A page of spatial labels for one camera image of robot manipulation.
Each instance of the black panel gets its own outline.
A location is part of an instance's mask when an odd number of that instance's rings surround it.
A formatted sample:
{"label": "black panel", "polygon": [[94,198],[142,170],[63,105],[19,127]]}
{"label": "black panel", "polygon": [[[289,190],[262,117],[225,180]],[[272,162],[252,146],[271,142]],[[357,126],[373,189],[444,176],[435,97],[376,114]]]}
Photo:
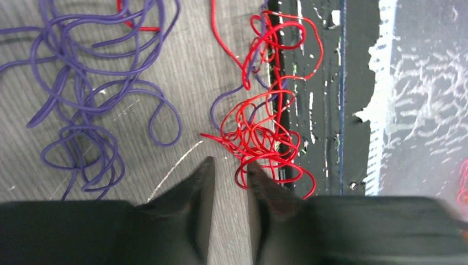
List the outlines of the black panel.
{"label": "black panel", "polygon": [[[271,9],[310,18],[318,27],[325,50],[321,68],[314,77],[306,82],[288,83],[288,89],[296,92],[297,105],[290,108],[288,118],[282,122],[290,130],[298,131],[303,142],[294,162],[314,175],[316,195],[364,195],[362,180],[366,176],[370,129],[369,123],[362,124],[354,113],[367,106],[374,91],[368,51],[379,36],[378,1],[271,2],[274,2]],[[341,12],[334,15],[341,16],[340,25],[345,27],[333,24],[334,10]],[[305,25],[304,54],[301,49],[284,51],[286,74],[305,76],[317,62],[320,54],[317,41],[312,28]],[[299,37],[297,30],[287,29],[281,40],[291,45]],[[285,173],[286,178],[296,174],[290,169]],[[288,188],[303,196],[311,184],[310,179],[302,178]]]}

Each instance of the white chipped surface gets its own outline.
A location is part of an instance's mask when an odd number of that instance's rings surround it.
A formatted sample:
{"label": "white chipped surface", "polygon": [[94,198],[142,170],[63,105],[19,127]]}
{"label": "white chipped surface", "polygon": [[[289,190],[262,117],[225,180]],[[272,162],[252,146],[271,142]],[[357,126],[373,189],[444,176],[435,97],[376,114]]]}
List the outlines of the white chipped surface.
{"label": "white chipped surface", "polygon": [[333,10],[332,11],[332,22],[334,25],[339,26],[340,21],[341,21],[341,12],[339,10]]}
{"label": "white chipped surface", "polygon": [[[301,4],[301,1],[298,1],[298,2],[297,2],[297,16],[298,16],[299,18],[302,18],[302,17],[303,17],[303,16],[302,16],[302,4]],[[299,22],[299,24],[302,25],[302,19],[299,19],[298,22]],[[304,56],[304,43],[301,44],[300,48],[301,48],[301,51],[302,51],[302,55]]]}
{"label": "white chipped surface", "polygon": [[310,130],[310,140],[312,144],[315,144],[315,137],[313,135],[313,122],[312,122],[312,106],[313,106],[313,92],[309,93],[309,130]]}
{"label": "white chipped surface", "polygon": [[313,8],[315,10],[315,13],[317,14],[318,18],[322,19],[322,16],[318,12],[318,9],[316,7]]}
{"label": "white chipped surface", "polygon": [[371,59],[369,68],[375,71],[374,94],[369,105],[356,116],[363,121],[370,120],[369,160],[367,168],[366,195],[378,195],[380,191],[380,168],[384,149],[384,128],[386,124],[386,110],[393,86],[390,76],[391,51],[394,39],[395,9],[397,0],[380,0],[380,19],[386,23],[380,24],[381,38],[375,46],[369,49]]}

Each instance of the red wire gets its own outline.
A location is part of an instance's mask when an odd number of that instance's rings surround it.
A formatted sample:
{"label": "red wire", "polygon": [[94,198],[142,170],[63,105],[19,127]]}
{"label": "red wire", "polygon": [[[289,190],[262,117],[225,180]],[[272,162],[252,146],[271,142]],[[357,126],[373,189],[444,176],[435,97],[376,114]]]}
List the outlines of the red wire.
{"label": "red wire", "polygon": [[[117,12],[122,12],[122,0],[117,0]],[[126,21],[125,24],[131,28],[133,28],[133,24],[130,21]],[[159,31],[158,26],[141,26],[139,31]]]}
{"label": "red wire", "polygon": [[[270,20],[271,15],[281,16],[289,20],[279,25],[273,26],[273,23]],[[256,21],[261,20],[262,16],[265,20],[265,24],[267,27],[267,30],[263,36],[261,36],[260,31],[254,26],[254,23]],[[320,55],[318,57],[315,68],[307,76],[282,76],[280,64],[281,51],[299,48],[304,43],[306,38],[306,29],[301,23],[298,22],[299,19],[309,23],[312,26],[315,38],[317,39],[318,47],[320,49]],[[222,121],[220,126],[220,136],[213,136],[208,134],[201,135],[203,137],[207,137],[219,142],[241,161],[241,164],[235,174],[235,182],[239,187],[247,189],[247,183],[245,178],[247,172],[244,168],[253,161],[259,159],[267,159],[269,161],[268,165],[262,165],[262,167],[271,170],[272,177],[277,183],[291,183],[300,179],[304,174],[308,175],[311,178],[312,188],[304,196],[305,199],[313,194],[316,187],[316,182],[313,175],[309,171],[293,163],[293,160],[297,156],[297,153],[299,151],[301,141],[300,135],[297,132],[286,130],[280,123],[282,112],[287,110],[288,107],[293,104],[295,100],[295,95],[294,92],[285,90],[282,87],[277,86],[277,84],[282,84],[283,80],[287,78],[307,80],[314,76],[314,74],[318,71],[320,64],[323,60],[323,45],[318,36],[317,27],[310,19],[307,18],[299,18],[294,15],[279,14],[276,12],[265,10],[261,12],[260,15],[253,15],[250,18],[250,24],[257,36],[252,40],[251,48],[248,55],[246,56],[246,59],[244,60],[244,62],[240,62],[240,60],[238,60],[237,57],[232,53],[232,51],[224,44],[224,42],[218,34],[216,27],[216,0],[211,0],[211,28],[213,30],[213,34],[218,43],[224,49],[224,51],[234,60],[234,62],[242,70],[242,83],[244,85],[244,88],[246,90],[250,90],[251,88],[250,80],[247,78],[248,66],[251,64],[253,54],[257,49],[259,49],[260,63],[259,67],[254,70],[254,73],[257,73],[260,70],[262,64],[269,63],[273,66],[275,82],[273,82],[273,84],[269,87],[267,92],[238,103]],[[287,27],[299,29],[299,31],[301,32],[301,39],[297,44],[287,46],[282,45],[279,42],[277,33]],[[276,113],[272,113],[271,110],[268,108],[269,100],[274,95],[277,95],[278,97],[278,111]],[[288,96],[291,99],[288,101],[287,104],[284,105],[284,97]],[[248,115],[247,109],[255,108],[256,105],[254,104],[254,101],[258,99],[265,100],[265,108],[268,117],[266,119],[257,121],[256,117],[254,116],[252,118],[252,121],[249,122],[250,117]],[[225,124],[231,118],[234,118],[234,120],[236,121],[237,129],[234,131],[225,132]],[[273,123],[274,130],[265,127],[267,123]],[[297,143],[294,143],[293,138],[297,138]],[[282,153],[277,151],[275,149],[275,146],[278,143],[286,147],[286,151]],[[292,179],[279,179],[276,176],[275,169],[282,168],[284,166],[289,166],[291,168],[296,169],[298,171],[297,176]]]}
{"label": "red wire", "polygon": [[460,205],[465,216],[468,216],[467,205],[468,205],[468,159],[465,160],[460,166],[460,190],[456,197],[457,203]]}

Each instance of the gray floor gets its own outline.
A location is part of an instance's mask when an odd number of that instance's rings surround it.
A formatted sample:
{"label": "gray floor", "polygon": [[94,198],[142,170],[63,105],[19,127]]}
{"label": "gray floor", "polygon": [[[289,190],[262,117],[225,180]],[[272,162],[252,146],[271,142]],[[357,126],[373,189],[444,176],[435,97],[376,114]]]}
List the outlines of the gray floor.
{"label": "gray floor", "polygon": [[[64,13],[114,12],[114,1],[72,0],[59,3]],[[202,138],[199,133],[215,133],[210,125],[209,108],[217,95],[238,86],[241,73],[219,47],[210,29],[209,0],[183,1],[182,15],[173,34],[168,38],[162,56],[141,76],[159,84],[167,98],[183,117],[183,136],[174,147],[154,145],[147,131],[147,123],[157,101],[146,96],[128,96],[100,123],[119,139],[121,154],[126,162],[124,180],[107,195],[107,199],[126,199],[145,202],[158,184]],[[41,26],[37,0],[0,1],[2,28],[21,25]],[[253,33],[249,17],[258,12],[257,1],[219,1],[219,32],[226,44],[240,57],[245,56]],[[148,23],[157,21],[156,15]],[[73,32],[84,43],[111,39],[120,35],[124,26],[83,26]],[[27,58],[34,34],[0,36],[0,64]],[[86,59],[92,67],[112,70],[128,68],[127,62]],[[42,68],[45,79],[51,82],[58,65]],[[107,79],[96,77],[93,82]],[[36,84],[28,66],[10,69],[0,76],[0,201],[57,200],[65,191],[69,176],[44,166],[40,151],[57,139],[63,126],[51,115],[34,129],[25,127],[29,119],[45,102],[47,95]],[[259,88],[252,89],[258,93]],[[217,116],[226,114],[238,101],[246,98],[241,92],[224,102]],[[176,129],[175,119],[165,110],[157,119],[156,135],[169,141]],[[205,156],[215,156],[217,162],[217,192],[212,226],[210,264],[250,264],[249,232],[246,214],[246,194],[235,186],[233,173],[238,162],[218,144],[204,140],[173,170],[156,195],[161,194],[184,177]],[[52,154],[61,161],[61,153]],[[70,199],[91,198],[75,187]]]}

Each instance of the cable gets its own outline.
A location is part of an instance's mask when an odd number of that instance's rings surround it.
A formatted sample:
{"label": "cable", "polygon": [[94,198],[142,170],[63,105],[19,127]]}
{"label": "cable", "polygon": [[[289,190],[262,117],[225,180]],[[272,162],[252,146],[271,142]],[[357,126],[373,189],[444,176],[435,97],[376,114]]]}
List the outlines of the cable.
{"label": "cable", "polygon": [[456,201],[460,205],[461,210],[468,216],[467,205],[468,205],[468,159],[466,159],[460,166],[460,180],[459,180],[459,192],[456,196]]}
{"label": "cable", "polygon": [[[117,11],[120,13],[122,12],[122,0],[117,0]],[[130,28],[134,28],[133,23],[127,20],[125,25],[129,26]],[[139,31],[159,31],[158,26],[141,26],[138,28]]]}
{"label": "cable", "polygon": [[[43,28],[26,26],[0,30],[0,34],[15,34],[30,31],[39,32],[38,37],[31,46],[29,59],[9,62],[2,65],[0,66],[0,73],[13,66],[29,64],[38,84],[49,94],[49,98],[46,103],[26,125],[28,128],[33,128],[40,124],[52,111],[56,112],[60,119],[66,124],[66,126],[59,130],[58,140],[46,146],[40,155],[41,160],[47,166],[67,171],[70,173],[69,176],[71,175],[71,180],[62,196],[62,200],[66,199],[73,185],[76,183],[78,176],[81,176],[82,181],[84,182],[84,185],[81,186],[81,191],[99,192],[100,195],[97,197],[98,199],[102,199],[109,189],[117,185],[124,177],[125,165],[123,158],[119,154],[117,139],[109,130],[96,126],[93,122],[96,117],[112,111],[112,109],[129,93],[144,93],[159,99],[159,105],[152,114],[148,125],[150,137],[156,145],[163,147],[172,146],[180,139],[182,134],[182,121],[175,107],[165,99],[159,86],[139,79],[139,75],[155,63],[159,57],[163,42],[173,29],[179,17],[180,3],[179,0],[174,1],[176,3],[177,11],[166,31],[164,31],[166,11],[164,9],[163,0],[145,0],[143,8],[135,13],[132,13],[129,10],[129,0],[118,1],[118,12],[113,15],[60,14],[55,6],[54,0],[39,0],[39,11],[41,13],[42,21],[44,22]],[[148,11],[154,6],[158,8],[159,13],[158,32],[155,33],[148,42],[141,45],[139,30],[142,28],[143,21],[145,20]],[[93,44],[91,49],[79,44],[70,34],[70,31],[73,28],[80,25],[115,25],[120,23],[131,23],[134,27],[128,34],[122,37]],[[55,27],[60,31],[59,34],[55,33]],[[117,45],[132,38],[135,42],[135,49],[133,51],[122,54],[106,54],[93,50],[98,47]],[[45,44],[49,51],[53,53],[53,56],[41,59],[37,58],[38,48],[41,44]],[[154,47],[149,55],[144,58],[143,62],[140,62],[141,53],[146,49],[150,49],[152,46]],[[90,68],[83,64],[78,56],[79,52],[85,52],[88,55],[101,59],[122,59],[132,57],[133,61],[128,71],[107,71]],[[55,60],[60,60],[65,64],[65,66],[59,70],[55,82],[50,87],[41,77],[38,64]],[[124,78],[105,83],[95,88],[88,78],[89,74],[124,76]],[[73,92],[75,95],[74,102],[63,97],[63,93],[68,87],[68,79],[71,77],[73,78]],[[149,86],[154,91],[135,88],[134,86],[136,84]],[[95,98],[96,95],[111,87],[116,87],[116,92],[113,94],[111,92],[111,96],[104,103],[98,104]],[[71,118],[69,118],[63,111],[63,105],[76,109],[76,112],[71,116]],[[169,143],[162,143],[157,140],[152,129],[156,116],[164,105],[167,105],[174,113],[179,127],[174,140]],[[83,156],[87,150],[81,150],[77,140],[78,137],[85,137],[93,144],[99,152],[97,159],[92,162],[84,161]],[[56,165],[46,158],[49,151],[56,146],[61,146],[65,150],[67,157],[70,160],[70,166]],[[92,166],[99,167],[100,170],[97,174],[89,176],[87,170]],[[109,182],[107,184],[102,184],[101,182],[104,177],[108,175],[110,175]]]}
{"label": "cable", "polygon": [[[242,85],[234,89],[233,91],[220,95],[211,107],[211,118],[215,128],[217,128],[220,132],[220,136],[218,137],[208,134],[201,135],[219,142],[234,156],[241,160],[241,164],[235,174],[235,181],[239,187],[247,189],[247,183],[245,179],[247,172],[245,170],[245,167],[249,163],[259,159],[268,159],[269,164],[263,165],[262,167],[271,170],[273,179],[277,183],[291,183],[297,181],[299,178],[302,177],[303,174],[306,174],[311,178],[312,188],[304,196],[305,199],[313,194],[316,187],[316,182],[313,175],[310,172],[304,170],[303,168],[293,163],[293,160],[297,156],[299,150],[301,137],[297,132],[288,131],[281,125],[281,114],[282,112],[287,110],[295,100],[294,92],[285,89],[285,82],[287,80],[305,81],[313,77],[314,74],[318,71],[323,59],[323,45],[320,38],[318,37],[317,28],[311,20],[303,17],[299,18],[293,15],[279,14],[276,12],[265,10],[267,3],[268,1],[266,1],[262,5],[264,10],[260,13],[260,15],[254,15],[250,19],[251,27],[257,35],[257,37],[253,39],[251,49],[244,62],[241,63],[229,50],[229,48],[223,43],[223,41],[217,33],[215,19],[216,0],[211,0],[211,26],[214,36],[216,40],[220,43],[224,51],[228,53],[228,55],[242,70]],[[285,21],[281,24],[274,26],[270,20],[271,15],[276,15],[283,17],[284,19],[292,20]],[[297,49],[305,41],[306,29],[301,23],[298,22],[299,19],[309,23],[312,26],[315,37],[317,39],[318,46],[320,48],[320,55],[318,57],[314,70],[307,76],[283,76],[281,75],[280,64],[281,51]],[[262,29],[260,31],[254,26],[255,21],[261,22]],[[301,33],[301,39],[297,44],[286,46],[282,45],[279,42],[278,33],[281,30],[284,30],[285,28],[295,28],[299,30],[299,32]],[[256,60],[257,54],[260,54],[260,65],[259,67],[253,67],[252,65]],[[220,101],[221,98],[229,96],[230,94],[239,91],[240,89],[242,89],[242,87],[246,90],[250,90],[251,82],[249,79],[249,74],[255,74],[257,80],[260,81],[260,78],[258,78],[257,74],[263,63],[268,63],[272,66],[272,72],[275,77],[275,81],[269,87],[264,85],[264,82],[260,82],[261,85],[267,88],[268,90],[264,93],[261,93],[260,95],[257,95],[251,99],[242,101],[239,104],[237,104],[224,118],[224,120],[221,123],[221,126],[218,126],[216,121],[214,120],[214,109],[216,104]],[[258,106],[255,105],[254,101],[257,99],[263,99],[263,103],[259,104]],[[272,111],[269,108],[269,103],[271,103],[275,99],[278,103],[277,112],[272,113]],[[266,119],[256,121],[256,111],[259,109],[259,107],[265,107],[268,117]],[[247,110],[252,108],[252,114],[248,115]],[[225,123],[228,121],[229,118],[232,117],[237,123],[237,129],[234,131],[225,132]],[[273,123],[274,131],[265,127],[267,123]],[[286,150],[284,152],[277,151],[278,144],[283,145],[286,148]],[[293,169],[296,169],[298,171],[298,175],[291,179],[279,179],[276,176],[275,170],[285,166],[289,166]]]}

